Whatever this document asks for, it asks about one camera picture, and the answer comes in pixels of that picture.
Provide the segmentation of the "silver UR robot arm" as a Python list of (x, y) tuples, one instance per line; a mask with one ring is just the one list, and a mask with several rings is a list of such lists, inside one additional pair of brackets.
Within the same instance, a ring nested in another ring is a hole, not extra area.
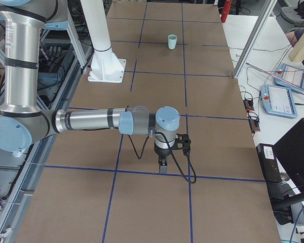
[(156, 113), (143, 106), (86, 111), (40, 109), (36, 104), (40, 31), (68, 27), (67, 1), (0, 1), (6, 24), (5, 100), (0, 106), (0, 149), (16, 152), (51, 135), (75, 130), (117, 129), (154, 137), (159, 171), (177, 143), (179, 113), (169, 106)]

